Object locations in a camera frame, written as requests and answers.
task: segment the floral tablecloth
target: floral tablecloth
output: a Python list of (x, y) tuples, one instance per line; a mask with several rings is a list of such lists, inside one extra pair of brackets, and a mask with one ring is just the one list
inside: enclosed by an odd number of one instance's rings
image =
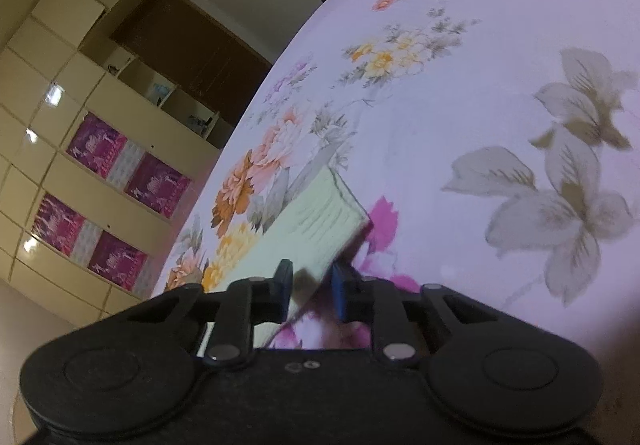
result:
[[(638, 18), (640, 0), (328, 0), (242, 117), (156, 293), (214, 289), (328, 164), (372, 221), (357, 269), (586, 347), (606, 374), (591, 427), (640, 444)], [(322, 289), (273, 343), (366, 344)]]

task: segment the pink flower print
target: pink flower print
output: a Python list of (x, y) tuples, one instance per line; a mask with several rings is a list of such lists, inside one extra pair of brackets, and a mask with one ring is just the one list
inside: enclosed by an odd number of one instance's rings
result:
[(288, 80), (292, 80), (293, 77), (295, 77), (297, 73), (301, 72), (303, 69), (306, 68), (307, 64), (308, 64), (308, 62), (306, 62), (306, 61), (304, 61), (304, 62), (303, 61), (299, 61), (298, 63), (296, 63), (296, 65), (289, 72), (289, 75), (287, 75), (287, 79)]
[(369, 212), (372, 228), (351, 264), (362, 275), (386, 279), (398, 288), (418, 293), (420, 285), (397, 271), (398, 255), (392, 245), (398, 230), (398, 211), (393, 206), (384, 196), (375, 203)]
[(398, 230), (398, 211), (394, 204), (381, 197), (369, 212), (372, 229), (367, 234), (369, 253), (385, 251), (396, 238)]
[(284, 81), (286, 79), (280, 79), (278, 82), (276, 82), (273, 86), (273, 91), (278, 92), (280, 91), (280, 88), (282, 88), (282, 85), (284, 84)]
[[(267, 129), (260, 146), (252, 151), (252, 165), (247, 172), (256, 194), (262, 192), (281, 167), (297, 163), (294, 155), (308, 156), (308, 145), (302, 141), (310, 132), (309, 120), (309, 115), (290, 108), (274, 126)], [(313, 137), (309, 136), (307, 140), (313, 141)]]
[(270, 348), (276, 349), (300, 349), (302, 340), (296, 335), (296, 331), (291, 324), (285, 325), (273, 338)]

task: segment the leaf print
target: leaf print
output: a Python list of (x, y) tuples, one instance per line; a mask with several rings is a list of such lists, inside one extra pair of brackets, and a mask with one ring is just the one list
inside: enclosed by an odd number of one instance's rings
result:
[[(633, 72), (613, 72), (609, 60), (594, 51), (568, 48), (561, 51), (562, 67), (569, 85), (551, 83), (535, 97), (577, 138), (590, 146), (602, 142), (615, 149), (629, 149), (628, 139), (612, 124), (611, 114), (622, 109), (620, 97), (636, 87)], [(533, 146), (547, 149), (550, 137), (531, 140)]]
[(611, 123), (610, 118), (603, 121), (600, 127), (600, 138), (603, 142), (616, 149), (631, 149), (631, 143), (616, 127)]
[(634, 217), (620, 194), (603, 192), (590, 206), (589, 221), (597, 239), (612, 241), (626, 235), (634, 224)]
[(598, 112), (593, 102), (580, 91), (561, 82), (542, 86), (535, 95), (546, 110), (561, 120), (577, 118), (592, 124), (598, 123)]
[(262, 225), (262, 213), (264, 212), (264, 198), (257, 194), (251, 196), (249, 207), (246, 210), (246, 219), (257, 231)]
[(271, 186), (262, 213), (262, 230), (266, 232), (273, 225), (284, 208), (284, 195), (289, 186), (289, 167), (282, 169)]
[(551, 141), (554, 139), (554, 130), (548, 130), (544, 135), (539, 138), (534, 138), (533, 140), (529, 140), (530, 144), (534, 148), (538, 149), (546, 149), (551, 145)]
[(574, 135), (578, 140), (583, 141), (588, 146), (597, 146), (600, 143), (600, 139), (602, 137), (600, 128), (591, 122), (570, 120), (565, 122), (563, 125), (569, 133)]
[(444, 16), (444, 13), (445, 13), (444, 8), (432, 8), (431, 10), (428, 11), (427, 15), (430, 18), (441, 18), (442, 16)]
[(553, 191), (514, 197), (494, 213), (486, 242), (502, 254), (553, 248), (573, 241), (582, 223), (568, 202)]
[(449, 33), (451, 34), (464, 34), (466, 32), (466, 22), (461, 21), (457, 24), (454, 24), (450, 29)]
[(568, 306), (593, 282), (600, 268), (600, 247), (593, 234), (580, 231), (572, 241), (558, 245), (545, 266), (549, 293)]
[(575, 184), (589, 202), (598, 190), (598, 158), (587, 144), (563, 126), (555, 129), (553, 141), (545, 155), (545, 170), (558, 194), (562, 194), (564, 184)]
[(438, 34), (442, 34), (449, 29), (449, 24), (451, 20), (449, 18), (443, 19), (442, 21), (438, 21), (431, 27), (432, 32), (437, 32)]
[(451, 168), (454, 177), (443, 190), (476, 196), (518, 196), (536, 190), (533, 171), (505, 148), (469, 152)]
[(610, 109), (619, 109), (620, 95), (625, 90), (635, 89), (638, 83), (638, 75), (633, 72), (613, 72), (602, 53), (568, 48), (560, 54), (570, 85)]
[(329, 163), (338, 146), (336, 144), (330, 144), (325, 148), (320, 149), (318, 154), (315, 155), (300, 171), (300, 174), (289, 186), (284, 196), (284, 207), (291, 203), (298, 195), (306, 188), (313, 178), (320, 172), (321, 168)]

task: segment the small object on shelf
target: small object on shelf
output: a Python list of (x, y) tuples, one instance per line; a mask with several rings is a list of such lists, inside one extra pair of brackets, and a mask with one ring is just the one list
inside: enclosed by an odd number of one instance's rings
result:
[(119, 77), (127, 66), (136, 59), (136, 56), (131, 52), (104, 36), (89, 39), (81, 50), (114, 77)]
[(210, 110), (180, 88), (171, 93), (171, 97), (161, 107), (182, 125), (205, 139), (220, 118), (220, 112)]
[(120, 72), (119, 80), (133, 88), (155, 106), (161, 107), (175, 90), (175, 84), (164, 75), (136, 59)]
[(205, 120), (204, 118), (199, 118), (195, 115), (189, 115), (186, 125), (197, 135), (204, 136), (205, 133), (207, 133), (207, 131), (209, 130), (211, 122), (213, 122), (213, 117), (209, 117), (209, 120)]
[(169, 96), (171, 91), (172, 89), (169, 86), (155, 82), (149, 93), (146, 95), (146, 99), (152, 104), (159, 106), (162, 104), (162, 101)]

